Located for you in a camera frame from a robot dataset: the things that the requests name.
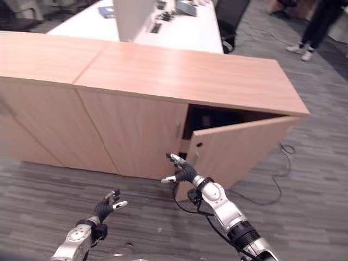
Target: person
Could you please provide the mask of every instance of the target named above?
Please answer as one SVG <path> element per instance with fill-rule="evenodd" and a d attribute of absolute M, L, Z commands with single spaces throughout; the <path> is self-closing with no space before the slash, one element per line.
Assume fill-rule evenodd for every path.
<path fill-rule="evenodd" d="M 303 54 L 302 60 L 309 61 L 314 51 L 319 47 L 330 26 L 340 17 L 348 0 L 321 0 L 315 9 L 313 17 L 303 34 L 301 41 L 287 47 L 287 51 Z"/>

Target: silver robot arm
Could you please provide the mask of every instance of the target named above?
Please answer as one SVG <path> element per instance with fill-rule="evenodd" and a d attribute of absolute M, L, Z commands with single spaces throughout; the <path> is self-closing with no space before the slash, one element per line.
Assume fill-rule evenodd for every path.
<path fill-rule="evenodd" d="M 248 222 L 242 211 L 231 202 L 223 187 L 211 178 L 204 178 L 184 159 L 174 154 L 167 157 L 182 172 L 161 180 L 162 183 L 188 181 L 193 184 L 205 202 L 214 211 L 214 216 L 239 252 L 241 260 L 281 261 L 269 243 Z"/>
<path fill-rule="evenodd" d="M 107 236 L 104 219 L 116 209 L 127 205 L 127 201 L 115 203 L 119 194 L 119 190 L 111 191 L 96 205 L 88 219 L 78 221 L 50 261 L 85 261 L 88 251 Z"/>

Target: wood grain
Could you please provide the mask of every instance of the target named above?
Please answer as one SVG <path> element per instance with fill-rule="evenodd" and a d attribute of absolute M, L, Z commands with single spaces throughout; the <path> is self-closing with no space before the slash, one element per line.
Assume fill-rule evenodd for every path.
<path fill-rule="evenodd" d="M 161 100 L 308 114 L 278 62 L 270 59 L 112 42 L 75 84 Z"/>
<path fill-rule="evenodd" d="M 174 172 L 165 153 L 179 152 L 187 104 L 79 93 L 119 174 L 156 179 Z"/>
<path fill-rule="evenodd" d="M 108 42 L 61 35 L 0 33 L 0 76 L 70 83 Z"/>
<path fill-rule="evenodd" d="M 58 167 L 64 166 L 12 116 L 0 116 L 0 137 L 1 156 Z"/>
<path fill-rule="evenodd" d="M 1 82 L 0 91 L 16 120 L 65 166 L 117 173 L 74 89 L 37 80 Z M 21 149 L 30 152 L 25 144 Z M 47 162 L 39 154 L 33 157 L 33 162 Z"/>
<path fill-rule="evenodd" d="M 194 131 L 187 161 L 200 174 L 228 189 L 244 178 L 299 121 L 300 117 L 284 116 Z M 180 183 L 177 199 L 185 199 L 190 188 L 191 184 Z"/>

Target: cabinet panel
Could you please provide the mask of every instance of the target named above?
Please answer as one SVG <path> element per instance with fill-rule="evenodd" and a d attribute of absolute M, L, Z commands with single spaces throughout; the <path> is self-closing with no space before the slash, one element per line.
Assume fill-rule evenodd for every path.
<path fill-rule="evenodd" d="M 187 105 L 106 94 L 79 93 L 121 175 L 173 174 L 166 152 L 179 152 Z"/>
<path fill-rule="evenodd" d="M 229 188 L 245 177 L 300 120 L 300 117 L 283 116 L 194 131 L 187 161 L 205 177 Z M 181 183 L 176 197 L 184 199 L 190 188 L 191 184 Z"/>
<path fill-rule="evenodd" d="M 11 116 L 2 116 L 0 126 L 0 154 L 2 156 L 52 166 L 63 166 Z"/>
<path fill-rule="evenodd" d="M 13 117 L 67 167 L 117 173 L 75 90 L 64 84 L 2 78 Z M 36 156 L 37 163 L 43 159 Z"/>

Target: person's leg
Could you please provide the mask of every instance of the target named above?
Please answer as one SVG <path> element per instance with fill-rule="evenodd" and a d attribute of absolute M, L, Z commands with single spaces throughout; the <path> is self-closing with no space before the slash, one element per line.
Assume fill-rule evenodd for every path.
<path fill-rule="evenodd" d="M 320 24 L 322 22 L 325 10 L 328 8 L 328 2 L 326 0 L 321 0 L 317 7 L 315 8 L 315 12 L 312 16 L 312 19 L 307 26 L 306 30 L 304 31 L 304 34 L 302 36 L 301 41 L 294 45 L 294 46 L 289 46 L 287 47 L 287 51 L 292 52 L 292 53 L 298 53 L 302 54 L 305 50 L 304 45 L 311 40 L 315 32 L 318 30 L 320 27 Z"/>
<path fill-rule="evenodd" d="M 337 19 L 341 16 L 342 13 L 342 8 L 336 8 L 325 17 L 325 20 L 321 24 L 320 28 L 313 35 L 312 40 L 310 41 L 310 47 L 312 49 L 316 49 L 319 47 L 319 45 L 325 38 L 328 30 L 330 29 L 330 26 L 337 21 Z"/>
<path fill-rule="evenodd" d="M 321 0 L 318 6 L 315 8 L 312 19 L 310 20 L 310 23 L 302 36 L 301 42 L 303 44 L 306 44 L 308 41 L 310 41 L 316 31 L 320 28 L 322 21 L 325 18 L 325 12 L 329 8 L 328 5 L 328 1 Z"/>
<path fill-rule="evenodd" d="M 330 26 L 334 24 L 335 21 L 337 21 L 337 19 L 341 16 L 342 13 L 343 13 L 342 8 L 331 8 L 330 10 L 326 12 L 325 17 L 323 18 L 323 21 L 321 23 L 321 26 L 315 32 L 315 34 L 313 35 L 310 41 L 310 46 L 308 50 L 302 56 L 303 61 L 309 61 L 312 58 L 312 55 L 315 49 L 319 47 L 319 45 L 325 38 L 328 30 L 330 29 Z"/>

